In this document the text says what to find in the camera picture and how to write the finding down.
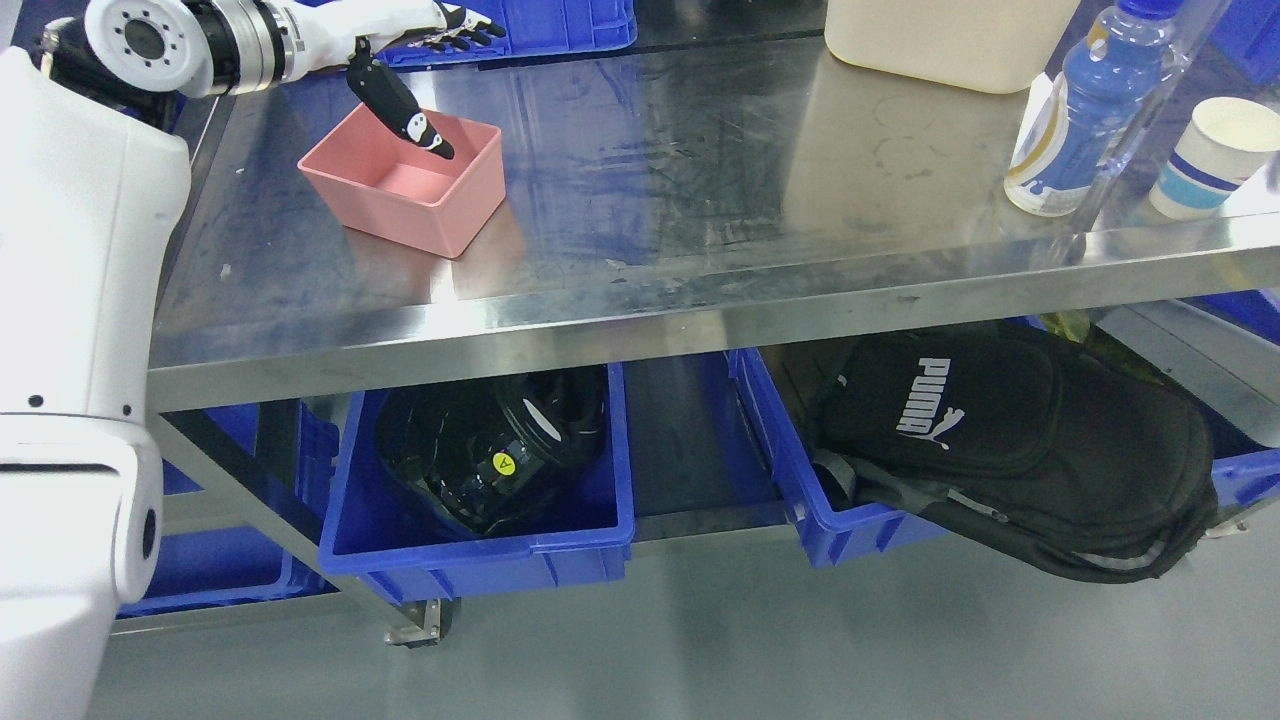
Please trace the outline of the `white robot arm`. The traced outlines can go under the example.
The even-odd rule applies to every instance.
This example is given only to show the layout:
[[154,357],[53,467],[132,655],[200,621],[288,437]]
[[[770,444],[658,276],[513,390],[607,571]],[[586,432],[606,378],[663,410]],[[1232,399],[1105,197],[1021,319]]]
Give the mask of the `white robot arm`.
[[154,302],[189,193],[174,97],[291,68],[264,1],[91,1],[3,50],[3,716],[81,719],[161,546]]

